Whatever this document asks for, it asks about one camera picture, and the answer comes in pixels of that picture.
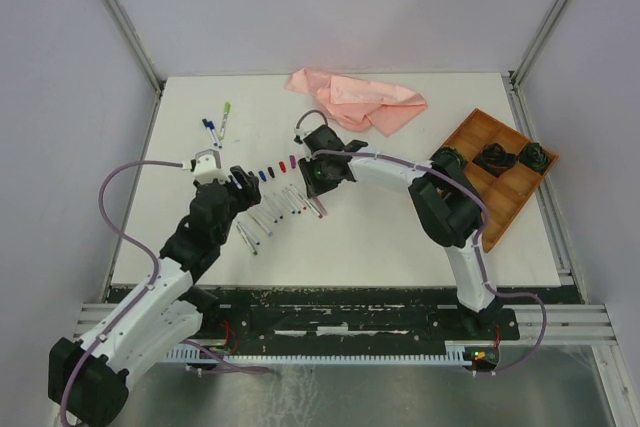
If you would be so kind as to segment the green-tipped white pen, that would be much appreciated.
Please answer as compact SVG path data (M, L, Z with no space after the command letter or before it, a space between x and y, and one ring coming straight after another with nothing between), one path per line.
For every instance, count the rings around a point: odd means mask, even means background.
M258 255L257 246L252 241L252 239L249 237L249 235L247 234L247 232L245 231L245 229L243 228L241 223L240 222L236 222L235 225L236 225L236 230L239 232L240 236L243 239L243 242L246 244L246 246L249 249L249 251L251 252L251 254L253 256L257 256Z

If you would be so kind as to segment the light green capped pen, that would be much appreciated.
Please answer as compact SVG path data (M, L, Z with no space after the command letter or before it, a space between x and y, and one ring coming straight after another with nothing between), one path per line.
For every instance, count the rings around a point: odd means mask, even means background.
M230 111L231 111L231 103L230 102L225 102L224 109L223 109L223 116L222 116L222 120L221 120L220 128L219 128L219 139L221 141L225 138L225 135L226 135L226 130L227 130L227 124L228 124L228 118L229 118Z

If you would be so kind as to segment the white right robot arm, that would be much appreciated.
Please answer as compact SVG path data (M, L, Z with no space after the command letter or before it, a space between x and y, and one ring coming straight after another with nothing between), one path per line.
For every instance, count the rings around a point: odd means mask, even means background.
M298 165L311 197L330 192L343 181L408 195L424 232L444 248L449 260L460 329L481 338L494 328L500 302L482 249L489 210L452 155L439 151L428 161L405 160L361 140L344 143L324 124L314 130L298 128L294 141L305 148Z

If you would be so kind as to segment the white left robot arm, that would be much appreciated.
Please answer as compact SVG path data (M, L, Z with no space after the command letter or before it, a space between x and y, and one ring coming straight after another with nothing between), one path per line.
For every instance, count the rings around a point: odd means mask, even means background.
M195 196L160 252L152 271L111 313L77 340L60 338L49 353L48 397L62 425L74 416L107 426L135 384L174 346L221 325L214 298L196 288L219 258L236 216L261 201L259 180L239 166L228 172L193 160Z

